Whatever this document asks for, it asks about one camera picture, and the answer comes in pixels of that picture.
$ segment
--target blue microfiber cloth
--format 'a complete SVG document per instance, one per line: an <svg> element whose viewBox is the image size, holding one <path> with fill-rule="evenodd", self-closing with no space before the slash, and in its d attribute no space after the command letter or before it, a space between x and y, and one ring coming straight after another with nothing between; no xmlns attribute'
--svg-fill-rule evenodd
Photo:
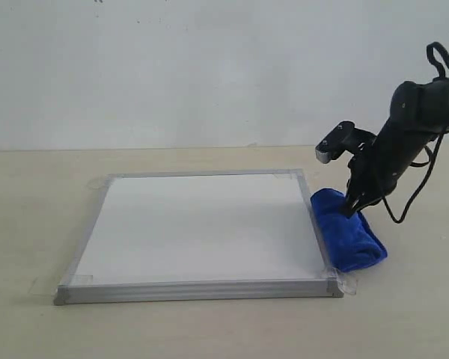
<svg viewBox="0 0 449 359"><path fill-rule="evenodd" d="M313 194L311 204L335 268L354 271L374 266L388 256L362 213L357 212L351 218L339 213L344 204L341 192L324 188Z"/></svg>

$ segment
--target table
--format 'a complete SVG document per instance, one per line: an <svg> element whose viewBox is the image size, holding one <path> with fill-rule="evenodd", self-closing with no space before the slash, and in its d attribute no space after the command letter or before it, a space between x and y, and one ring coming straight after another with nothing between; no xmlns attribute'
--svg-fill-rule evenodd
<svg viewBox="0 0 449 359"><path fill-rule="evenodd" d="M449 144L404 224L365 210L389 258L355 273L356 296L52 306L106 174L303 168L344 190L346 164L313 147L0 152L0 358L449 358Z"/></svg>

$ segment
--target white wall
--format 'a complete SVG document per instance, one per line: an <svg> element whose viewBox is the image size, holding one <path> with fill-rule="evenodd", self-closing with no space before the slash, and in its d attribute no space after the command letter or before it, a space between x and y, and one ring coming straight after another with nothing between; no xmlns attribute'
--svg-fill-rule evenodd
<svg viewBox="0 0 449 359"><path fill-rule="evenodd" d="M0 149L315 144L434 75L449 0L0 0Z"/></svg>

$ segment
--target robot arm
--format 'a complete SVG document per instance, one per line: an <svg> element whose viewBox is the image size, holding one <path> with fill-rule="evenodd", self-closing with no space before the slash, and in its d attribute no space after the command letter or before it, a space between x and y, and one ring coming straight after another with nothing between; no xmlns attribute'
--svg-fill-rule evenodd
<svg viewBox="0 0 449 359"><path fill-rule="evenodd" d="M392 96L389 119L377 136L344 121L317 145L316 155L322 163L339 158L345 150L353 154L348 164L351 177L347 183L346 202L341 209L346 217L383 200L393 220L401 223L429 178L442 138L449 133L449 78L442 64L434 58L434 49L449 69L446 49L440 43L428 45L428 60L437 68L439 76L425 85L402 83ZM431 151L427 144L436 139L435 149ZM414 163L422 149L430 160ZM409 166L425 165L429 165L427 175L406 205L401 219L396 219L385 196L396 188L397 180Z"/></svg>

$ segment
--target whiteboard frame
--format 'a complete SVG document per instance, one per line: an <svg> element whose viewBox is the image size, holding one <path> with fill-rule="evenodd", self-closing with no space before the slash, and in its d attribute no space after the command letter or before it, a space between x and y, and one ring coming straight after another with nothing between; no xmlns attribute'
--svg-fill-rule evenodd
<svg viewBox="0 0 449 359"><path fill-rule="evenodd" d="M109 285L75 285L71 280L105 202L108 190L115 179L145 177L190 177L223 176L246 174L289 174L295 175L306 206L303 215L309 215L313 224L325 270L321 278L295 280L202 280L167 283L133 283ZM94 213L79 241L73 259L59 283L54 305L78 303L109 303L122 301L177 301L195 299L238 299L238 298L286 298L286 297L343 297L338 286L336 271L332 268L324 245L322 233L317 226L311 207L311 193L301 169L266 169L241 171L196 171L196 172L158 172L142 174L110 174L100 189L99 200Z"/></svg>

